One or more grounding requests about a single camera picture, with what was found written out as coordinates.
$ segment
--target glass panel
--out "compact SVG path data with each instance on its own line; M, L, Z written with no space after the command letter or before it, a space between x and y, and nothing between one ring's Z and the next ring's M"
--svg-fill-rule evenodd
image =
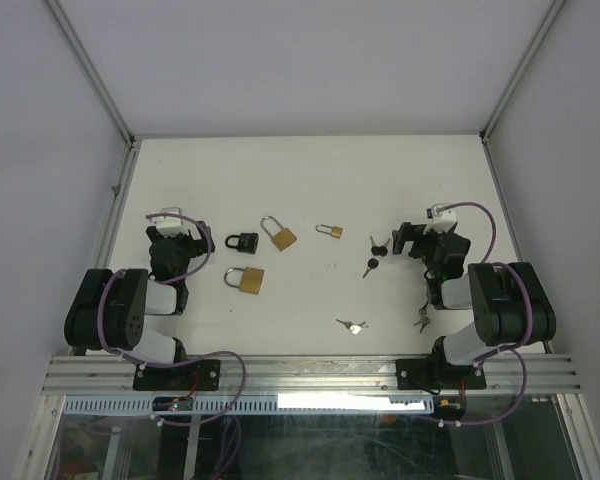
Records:
M436 398L438 405L441 400L445 399ZM439 408L460 405L457 398L446 400L450 405ZM466 407L466 420L478 416L472 411L482 418L504 411L509 401L502 396L469 397L460 406ZM180 422L191 418L169 417ZM461 428L439 428L414 416L382 414L227 415L200 427L161 428L146 417L65 415L57 440L61 455L52 462L47 478L578 478L555 406L531 399L499 424Z

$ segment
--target metal frame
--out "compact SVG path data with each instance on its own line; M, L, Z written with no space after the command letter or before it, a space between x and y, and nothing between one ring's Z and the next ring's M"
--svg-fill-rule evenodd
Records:
M500 121L500 118L502 118L502 115L506 110L507 105L509 105L511 98L520 86L520 83L526 75L529 66L531 65L533 59L540 50L540 47L544 44L547 35L551 31L551 28L553 27L556 19L560 16L560 12L562 12L562 9L564 8L566 3L567 0L551 1L549 8L544 13L540 24L538 25L536 31L531 37L531 41L529 42L527 48L522 54L518 65L516 65L516 68L513 70L513 74L507 82L507 85L505 86L502 95L500 95L500 98L498 99L498 103L496 103L496 107L493 110L493 113L491 113L487 124L482 130L480 134L482 138L488 139L489 137L491 137L491 134L493 133L494 129L496 128L496 125Z
M18 466L18 480L44 478L53 454L54 438L60 426L64 395L43 395L38 401L33 423L27 436L26 449Z
M527 395L579 394L580 384L568 355L525 354ZM398 390L395 360L424 358L401 356L246 356L249 382L244 395L343 392L359 395L421 394ZM221 358L220 389L214 395L234 395L242 370L237 360ZM135 366L112 355L56 356L42 387L43 395L139 394L132 389ZM520 365L513 355L485 363L486 390L469 396L516 395L520 389ZM455 395L456 390L443 390Z
M494 423L485 428L487 448L491 459L491 468L494 472L494 480L515 480L507 440L504 436L502 425Z
M44 5L51 15L52 20L60 30L61 35L66 41L67 47L71 50L71 53L76 59L76 62L82 69L87 81L91 85L94 93L100 100L102 107L105 112L109 115L109 118L115 125L118 133L122 136L125 143L127 145L131 145L133 143L133 134L129 130L129 126L127 122L125 122L124 118L122 118L122 114L118 107L116 106L109 90L106 85L102 81L102 77L98 73L98 70L93 65L89 54L87 53L80 37L76 33L67 12L64 7L60 3L60 0L42 0Z
M134 142L133 133L91 61L66 10L62 7L61 0L42 0L42 2L127 146L119 181L113 186L114 197L94 259L95 266L104 268L111 258L140 143ZM566 0L551 1L496 107L480 133L518 259L522 259L523 254L516 238L516 229L507 204L506 194L489 151L489 140L565 3ZM156 137L172 138L168 135ZM551 351L551 345L545 345L545 347ZM591 419L569 357L538 354L524 357L529 367L527 394L552 395L556 407L562 413L565 436L571 442L574 468L580 471L581 478L584 480L599 480L600 444L591 426ZM250 378L245 394L263 395L281 391L351 391L378 395L417 394L418 392L397 390L393 363L396 358L398 357L247 357L245 360ZM64 407L67 395L138 395L131 390L134 371L132 365L118 362L109 356L54 357L36 408L33 425L27 437L26 450L18 468L17 478L39 480L48 473L49 459L54 449L53 439L60 426L59 412ZM515 394L519 388L519 372L517 360L514 358L490 360L485 365L488 389L482 392L468 392L468 395ZM240 368L237 362L224 360L221 372L222 392L235 393L239 376ZM495 439L495 449L500 454L504 453L506 444L498 441L498 430L494 429L492 433ZM194 452L187 455L187 457L189 456L195 458ZM504 479L510 478L509 468L503 468L500 473Z

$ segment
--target wire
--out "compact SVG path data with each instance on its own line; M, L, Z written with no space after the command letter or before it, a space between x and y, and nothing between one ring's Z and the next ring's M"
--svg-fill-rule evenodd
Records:
M177 213L152 213L152 214L147 215L145 218L151 219L154 217L180 218L182 220L186 220L188 222L193 223L196 227L198 227L198 229L200 229L202 231L205 239L207 240L207 246L209 246L209 248L207 248L207 255L203 259L202 263L200 265L198 265L196 268L194 268L190 272L185 273L184 275L180 275L180 276L174 277L170 280L160 281L160 282L156 282L156 283L160 283L162 285L168 285L170 283L176 282L178 280L182 280L184 278L187 278L187 277L193 275L194 273L198 272L202 267L205 266L205 264L209 261L209 257L211 256L211 248L210 248L211 237L209 235L209 231L207 228L205 228L200 222L197 222L197 221L193 220L192 218L189 218L185 215L179 215ZM126 271L125 269L120 269L111 276L109 281L105 284L104 289L102 291L102 295L100 296L100 301L98 302L98 311L96 314L96 324L97 324L97 330L98 330L98 340L100 341L100 345L102 346L103 350L105 350L107 353L110 353L112 355L119 355L120 357L124 358L125 360L130 361L131 363L133 363L135 365L140 365L140 366L144 365L144 366L148 366L148 367L152 367L152 368L183 367L185 365L191 365L192 363L199 362L200 360L204 360L204 359L211 358L211 357L218 357L218 356L231 356L231 357L236 358L236 360L238 360L238 362L240 363L240 367L242 368L242 378L240 379L240 385L238 386L238 391L236 392L233 399L229 402L229 404L225 408L220 410L220 412L218 412L210 417L207 417L205 419L201 419L201 420L198 420L195 422L189 422L189 423L173 422L173 421L167 420L166 418L161 417L159 415L155 415L156 417L158 417L160 419L160 421L158 422L159 424L160 424L160 422L162 422L162 424L172 425L172 426L177 426L177 427L193 427L193 426L197 426L197 425L203 425L205 423L212 422L213 420L216 420L217 418L220 418L225 413L230 411L238 403L238 399L240 398L240 396L242 395L242 392L244 391L244 389L246 387L247 366L244 363L244 360L242 359L242 357L240 355L238 355L237 353L229 351L229 350L220 350L217 352L211 352L211 353L207 353L204 355L199 355L197 357L190 358L190 359L184 360L182 362L157 363L157 362L146 362L144 360L134 357L133 355L129 355L128 353L126 353L122 350L116 351L107 344L107 340L104 335L104 307L106 304L107 296L109 295L109 291L111 290L113 283L125 271Z
M465 393L467 392L467 382L464 378L460 379L460 394L458 395L458 401L463 403L465 401Z
M233 430L233 433L232 433L229 441L225 442L226 437L227 437L227 431L229 430L229 427L231 426L231 420L233 420L233 423L235 423L235 428ZM227 423L227 425L224 429L224 432L222 432L222 439L220 441L220 457L218 458L218 461L216 462L214 471L211 474L212 480L218 480L220 478L220 476L222 475L222 473L227 468L229 468L229 466L235 459L236 455L240 451L241 443L242 443L242 427L240 426L240 420L238 420L237 417L233 417L232 419L229 420L229 423ZM229 448L231 447L232 444L234 444L233 452L228 457L228 459L226 459L226 461L225 461L225 457L226 457L226 455L229 451Z
M497 355L500 352L513 351L516 348L520 348L520 347L526 345L527 342L529 341L529 339L531 338L531 334L533 333L533 310L531 309L531 299L529 298L529 292L527 291L527 287L525 287L524 283L522 282L522 278L520 278L520 275L518 275L518 272L516 272L513 268L511 268L511 266L507 265L506 263L495 262L495 263L493 263L493 265L495 265L496 267L501 267L501 268L505 269L515 280L516 285L518 286L518 289L520 290L520 293L522 293L522 301L524 302L525 317L527 319L527 328L525 329L524 336L520 339L520 341L518 343L516 343L514 345L498 347L494 350L491 350L490 352L484 353L484 354L480 355L479 357L477 357L475 361L478 362L479 368L482 368L482 365L484 364L485 360Z
M518 289L520 289L520 292L522 293L522 300L524 301L524 306L525 306L525 317L527 320L527 328L525 330L524 336L518 343L516 343L514 345L507 345L502 348L496 348L495 350L492 350L488 353L480 355L479 357L477 357L475 359L475 361L478 363L478 368L482 368L482 366L484 365L484 362L488 358L491 358L500 352L509 351L509 352L513 353L518 358L518 361L520 362L520 366L522 367L522 386L520 387L520 392L518 393L518 396L516 397L515 401L513 402L513 405L511 405L504 413L501 413L497 417L493 417L493 418L490 418L487 420L461 422L460 423L461 425L484 426L484 425L490 425L492 423L497 423L501 420L504 420L505 418L507 418L509 415L511 415L513 412L516 411L516 409L520 405L520 402L522 402L522 398L524 397L524 392L527 389L527 365L524 361L524 358L522 358L522 355L520 355L516 349L518 347L525 345L527 343L527 341L529 341L529 338L531 337L531 332L533 332L533 311L531 310L531 299L529 298L529 292L527 291L527 287L525 287L524 283L522 282L520 275L518 275L517 272L513 268L511 268L511 266L507 265L506 263L500 263L500 262L495 262L493 265L502 267L507 272L509 272L511 274L511 276L513 277L513 279L515 280L515 282L518 286ZM437 418L433 418L433 417L425 417L425 416L418 416L417 418L434 421L434 422L442 422L444 425L456 425L455 421L450 421L450 420L441 420L441 419L437 419Z
M489 243L489 248L487 248L487 253L485 253L482 260L480 260L480 263L486 262L489 259L491 252L493 251L493 246L496 243L496 221L493 218L493 215L487 209L487 207L485 207L484 205L481 205L477 202L452 203L450 205L445 205L445 206L441 207L440 211L444 212L445 210L451 210L452 208L457 208L457 207L476 207L476 208L479 208L480 210L482 210L484 213L486 213L487 217L489 217L489 222L491 222L491 242Z
M178 280L184 280L185 278L190 277L194 273L202 270L202 267L204 267L209 261L209 258L211 258L211 234L209 233L209 229L201 222L197 222L193 218L187 217L186 215L180 215L179 213L150 213L149 215L145 215L144 218L146 218L147 220L151 220L152 218L156 217L179 218L180 220L186 220L187 222L193 223L198 228L198 230L202 232L202 235L204 236L204 239L207 242L207 254L202 259L202 263L200 263L200 265L198 265L193 270L182 275L178 275L177 277L170 278L169 280L154 280L154 282L159 283L160 285L169 285L171 283L177 282Z
M198 388L198 372L193 372L192 376L195 379L196 383L193 384L193 387L191 387L191 390L189 390L189 393L187 393L187 395L184 398L191 398L191 395L193 395L193 393L196 391L196 388Z
M516 397L516 400L513 402L513 405L511 405L505 412L501 413L497 417L489 418L487 420L474 420L474 421L459 422L459 423L456 423L456 421L452 421L452 420L441 420L439 418L434 418L434 417L416 416L416 418L420 418L421 420L427 420L427 421L435 422L435 423L442 422L444 425L466 425L466 426L470 426L470 427L482 427L484 425L491 425L492 423L498 423L498 422L504 420L505 418L507 418L509 415L511 415L513 412L516 411L516 409L520 405L520 402L522 402L522 399L524 397L524 392L527 389L527 365L526 365L526 363L524 363L524 358L522 358L522 355L520 355L517 350L511 350L511 353L513 353L516 357L518 357L518 360L520 361L520 366L522 367L522 386L520 387L520 393L518 393L518 396Z
M433 395L434 397L440 395L441 390L439 388L438 388L437 392L434 392L433 390L430 390L430 389L426 388L424 385L422 385L420 382L418 382L414 378L409 378L409 383L415 385L420 390L423 390L423 391L427 392L429 395Z

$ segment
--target silver key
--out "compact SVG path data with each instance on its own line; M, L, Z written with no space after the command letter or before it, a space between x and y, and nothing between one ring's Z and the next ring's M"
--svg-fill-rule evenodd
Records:
M338 320L337 318L336 322L340 322L341 324L343 324L347 328L347 330L349 330L354 335L359 334L363 329L369 327L369 325L367 325L367 322L362 322L358 325L354 325L352 322L345 322L343 320Z
M362 331L362 329L367 328L368 326L369 325L367 325L367 322L362 322L362 323L359 323L358 325L351 325L349 327L349 331L351 333L353 333L354 335L357 335Z
M414 323L413 326L420 325L420 333L422 333L425 327L431 323L431 319L427 315L427 307L419 309L418 314L420 315L420 320Z

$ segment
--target padlock shackle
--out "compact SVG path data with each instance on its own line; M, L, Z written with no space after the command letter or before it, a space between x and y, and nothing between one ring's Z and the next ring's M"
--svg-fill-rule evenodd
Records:
M273 234L269 230L267 230L267 227L264 226L265 220L272 220L278 226L280 231L284 230L284 227L282 226L282 224L278 221L278 219L276 217L272 217L271 215L262 217L262 220L260 220L260 227L262 227L262 229L267 233L267 235L269 235L269 238L273 238Z
M328 231L320 230L320 228L322 228L322 227L328 228L329 230ZM316 232L331 235L331 232L333 232L333 227L330 225L323 225L323 224L316 225Z
M233 285L233 284L229 283L229 280L228 280L229 274L234 271L242 272L244 274L244 268L230 268L229 270L224 272L224 283L226 283L227 285L229 285L230 287L233 287L233 288L240 288L240 285Z
M233 240L234 238L237 238L238 241L240 240L240 235L229 235L227 238L224 239L224 245L227 248L233 248L234 250L236 250L238 248L238 244L236 243L235 245L229 245L229 240Z

